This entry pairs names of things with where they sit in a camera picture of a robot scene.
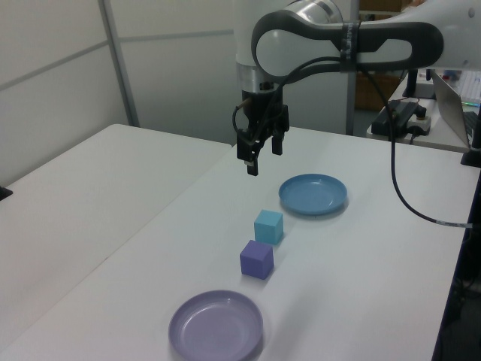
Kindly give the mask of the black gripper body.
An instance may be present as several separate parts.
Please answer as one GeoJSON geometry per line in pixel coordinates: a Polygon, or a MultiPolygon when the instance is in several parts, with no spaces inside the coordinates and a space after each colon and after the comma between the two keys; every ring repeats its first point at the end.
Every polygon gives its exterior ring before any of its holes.
{"type": "Polygon", "coordinates": [[[266,93],[243,90],[241,108],[248,119],[247,128],[237,130],[242,140],[283,139],[289,130],[288,107],[280,89],[266,93]]]}

